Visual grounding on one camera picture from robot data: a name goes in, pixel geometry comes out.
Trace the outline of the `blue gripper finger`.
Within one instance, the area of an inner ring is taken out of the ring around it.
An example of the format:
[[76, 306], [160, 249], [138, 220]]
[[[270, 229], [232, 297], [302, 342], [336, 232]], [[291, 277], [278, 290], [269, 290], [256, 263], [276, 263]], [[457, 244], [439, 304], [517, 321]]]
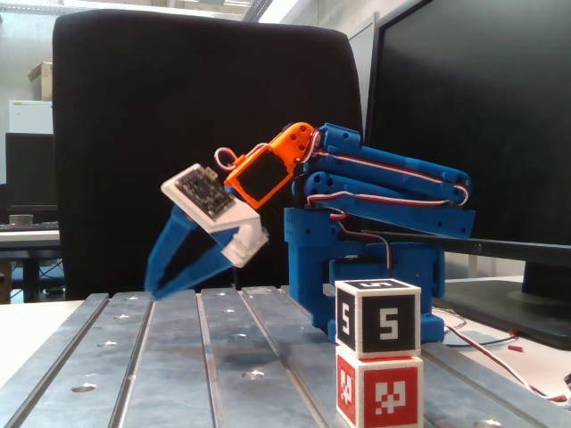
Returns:
[[193, 262], [179, 251], [166, 265], [155, 285], [155, 298], [166, 299], [177, 292], [200, 287], [231, 267], [231, 262], [218, 248], [210, 248]]
[[144, 288], [153, 297], [168, 297], [191, 285], [188, 244], [195, 229], [182, 209], [172, 209], [147, 259]]

